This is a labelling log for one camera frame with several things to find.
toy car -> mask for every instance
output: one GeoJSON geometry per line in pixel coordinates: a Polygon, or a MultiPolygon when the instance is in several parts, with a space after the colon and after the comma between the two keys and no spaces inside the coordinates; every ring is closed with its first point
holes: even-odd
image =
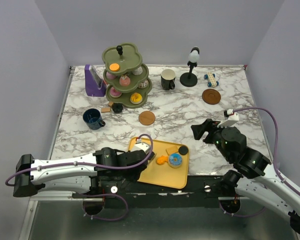
{"type": "Polygon", "coordinates": [[[211,72],[208,72],[206,75],[204,75],[204,79],[205,80],[208,80],[208,87],[216,87],[216,86],[219,86],[219,82],[216,81],[215,79],[216,75],[215,74],[212,74],[211,72]]]}

orange toy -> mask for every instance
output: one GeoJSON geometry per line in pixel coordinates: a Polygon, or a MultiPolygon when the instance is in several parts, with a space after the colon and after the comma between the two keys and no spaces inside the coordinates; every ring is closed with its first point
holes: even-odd
{"type": "Polygon", "coordinates": [[[156,160],[156,163],[159,165],[162,165],[165,162],[168,162],[168,156],[161,156],[161,157],[158,157],[156,160]]]}

screw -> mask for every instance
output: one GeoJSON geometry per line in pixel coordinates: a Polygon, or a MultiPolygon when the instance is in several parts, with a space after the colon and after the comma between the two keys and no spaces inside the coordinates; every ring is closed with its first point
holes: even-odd
{"type": "Polygon", "coordinates": [[[204,191],[205,191],[206,193],[210,193],[210,192],[211,192],[211,187],[210,187],[209,185],[205,185],[205,186],[204,186],[204,191]]]}

cable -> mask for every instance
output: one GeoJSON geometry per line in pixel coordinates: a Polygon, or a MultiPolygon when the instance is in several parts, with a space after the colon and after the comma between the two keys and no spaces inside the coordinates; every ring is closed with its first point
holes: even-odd
{"type": "Polygon", "coordinates": [[[269,110],[267,110],[263,107],[255,107],[255,106],[235,109],[235,110],[233,110],[233,112],[235,113],[235,112],[240,112],[240,111],[244,111],[244,110],[253,110],[253,109],[265,111],[272,118],[272,121],[274,123],[274,128],[275,128],[275,139],[274,139],[274,149],[273,149],[273,168],[274,168],[274,171],[277,174],[277,176],[279,177],[279,179],[300,197],[300,192],[297,189],[295,189],[290,183],[288,183],[285,180],[284,177],[281,176],[281,173],[279,172],[279,169],[278,169],[278,166],[277,166],[278,124],[277,124],[277,121],[275,119],[275,116],[269,110]]]}
{"type": "Polygon", "coordinates": [[[102,220],[102,221],[108,221],[108,222],[115,222],[115,221],[119,221],[121,219],[123,219],[129,212],[129,208],[128,208],[128,203],[127,201],[120,195],[117,195],[117,194],[113,194],[113,193],[106,193],[106,194],[98,194],[98,195],[86,195],[86,194],[81,194],[81,193],[78,193],[79,195],[81,196],[85,196],[85,197],[90,197],[90,198],[99,198],[99,197],[115,197],[115,198],[118,198],[120,199],[124,205],[125,205],[125,212],[123,215],[117,217],[117,218],[104,218],[104,217],[99,217],[99,216],[95,216],[95,215],[89,215],[87,214],[86,212],[86,209],[83,207],[83,211],[84,211],[84,215],[83,216],[89,216],[91,217],[91,220],[92,219],[98,219],[98,220],[102,220]]]}
{"type": "MultiPolygon", "coordinates": [[[[149,153],[147,154],[147,156],[145,156],[145,158],[134,164],[134,165],[130,165],[130,166],[106,166],[106,165],[101,165],[101,164],[97,164],[97,163],[89,163],[89,162],[81,162],[78,161],[76,164],[77,165],[84,165],[84,166],[92,166],[92,167],[97,167],[97,168],[103,168],[103,169],[112,169],[112,170],[126,170],[126,169],[133,169],[136,168],[140,165],[142,165],[145,161],[147,161],[152,153],[152,150],[154,149],[154,141],[152,140],[151,136],[149,134],[141,134],[140,136],[137,137],[137,139],[141,138],[141,137],[148,137],[150,142],[151,142],[151,146],[149,149],[149,153]]],[[[57,163],[57,164],[50,164],[50,165],[45,165],[45,166],[40,166],[41,169],[50,169],[50,168],[55,168],[55,167],[64,167],[64,166],[72,166],[74,163],[73,162],[65,162],[65,163],[57,163]]],[[[12,174],[10,177],[8,177],[8,179],[5,181],[5,185],[9,186],[9,187],[14,187],[14,184],[9,183],[9,181],[11,179],[13,179],[14,177],[20,175],[20,174],[24,174],[27,172],[31,172],[31,171],[37,171],[37,167],[32,167],[32,168],[27,168],[21,171],[17,171],[16,173],[12,174]]]]}
{"type": "Polygon", "coordinates": [[[250,215],[238,215],[238,214],[233,214],[233,213],[227,212],[227,211],[222,207],[220,201],[219,201],[219,207],[221,208],[221,210],[223,211],[224,214],[229,215],[229,216],[231,216],[231,217],[237,217],[237,218],[252,218],[252,217],[255,217],[255,216],[259,215],[259,214],[262,214],[262,213],[266,210],[266,208],[263,207],[263,208],[261,208],[260,211],[254,213],[254,214],[250,214],[250,215]]]}

green tiered stand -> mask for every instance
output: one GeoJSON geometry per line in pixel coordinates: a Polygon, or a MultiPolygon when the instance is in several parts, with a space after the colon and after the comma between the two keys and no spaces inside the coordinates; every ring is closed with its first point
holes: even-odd
{"type": "Polygon", "coordinates": [[[113,46],[107,48],[102,53],[102,60],[105,64],[105,70],[103,72],[103,79],[109,84],[106,89],[105,96],[110,102],[118,103],[124,105],[126,108],[136,109],[143,106],[148,99],[148,93],[152,89],[152,82],[148,78],[149,69],[142,63],[142,56],[138,52],[136,45],[130,42],[125,42],[119,46],[113,46]],[[120,69],[118,71],[111,71],[111,64],[119,64],[120,69]],[[132,71],[142,68],[142,73],[140,75],[133,75],[132,71]],[[117,76],[115,79],[108,79],[107,72],[117,76]],[[130,78],[130,84],[128,86],[122,86],[119,83],[121,75],[128,74],[130,78]],[[138,88],[139,84],[148,80],[148,85],[146,88],[138,88]],[[110,95],[110,89],[114,87],[117,91],[121,92],[120,97],[112,97],[110,95]],[[133,93],[139,93],[142,96],[142,102],[139,104],[133,104],[130,101],[130,97],[133,93]]]}

